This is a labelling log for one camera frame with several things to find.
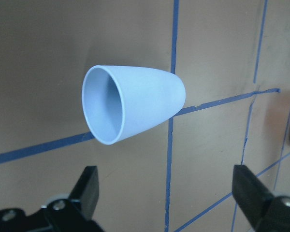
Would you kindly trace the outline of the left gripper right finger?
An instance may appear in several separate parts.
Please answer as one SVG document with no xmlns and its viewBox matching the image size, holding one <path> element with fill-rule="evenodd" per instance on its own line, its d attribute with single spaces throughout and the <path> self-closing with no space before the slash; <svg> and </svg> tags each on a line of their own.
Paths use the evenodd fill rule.
<svg viewBox="0 0 290 232">
<path fill-rule="evenodd" d="M 290 196 L 274 195 L 245 165 L 234 165 L 232 195 L 256 232 L 290 232 Z"/>
</svg>

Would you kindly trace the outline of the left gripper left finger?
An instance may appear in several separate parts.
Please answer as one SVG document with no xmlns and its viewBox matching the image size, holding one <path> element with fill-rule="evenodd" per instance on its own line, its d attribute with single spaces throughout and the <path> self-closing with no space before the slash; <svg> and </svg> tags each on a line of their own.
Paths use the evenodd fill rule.
<svg viewBox="0 0 290 232">
<path fill-rule="evenodd" d="M 21 208 L 0 210 L 0 232 L 102 232 L 92 217 L 99 199 L 97 166 L 87 166 L 67 198 L 26 215 Z"/>
</svg>

